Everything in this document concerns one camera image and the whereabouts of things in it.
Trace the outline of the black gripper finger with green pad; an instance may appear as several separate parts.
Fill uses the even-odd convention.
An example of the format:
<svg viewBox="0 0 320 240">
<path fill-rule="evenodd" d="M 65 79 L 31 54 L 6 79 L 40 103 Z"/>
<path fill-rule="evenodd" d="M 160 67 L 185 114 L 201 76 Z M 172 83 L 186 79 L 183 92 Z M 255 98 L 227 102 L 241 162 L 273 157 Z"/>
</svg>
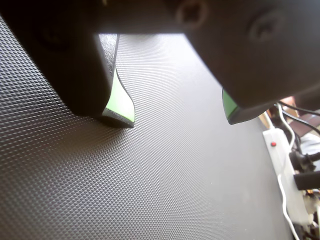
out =
<svg viewBox="0 0 320 240">
<path fill-rule="evenodd" d="M 320 86 L 317 0 L 177 0 L 174 16 L 241 109 L 259 115 Z"/>
<path fill-rule="evenodd" d="M 76 116 L 113 127 L 135 125 L 135 106 L 116 57 L 119 36 L 107 48 L 95 28 L 104 0 L 3 0 L 0 14 L 63 103 Z"/>
</svg>

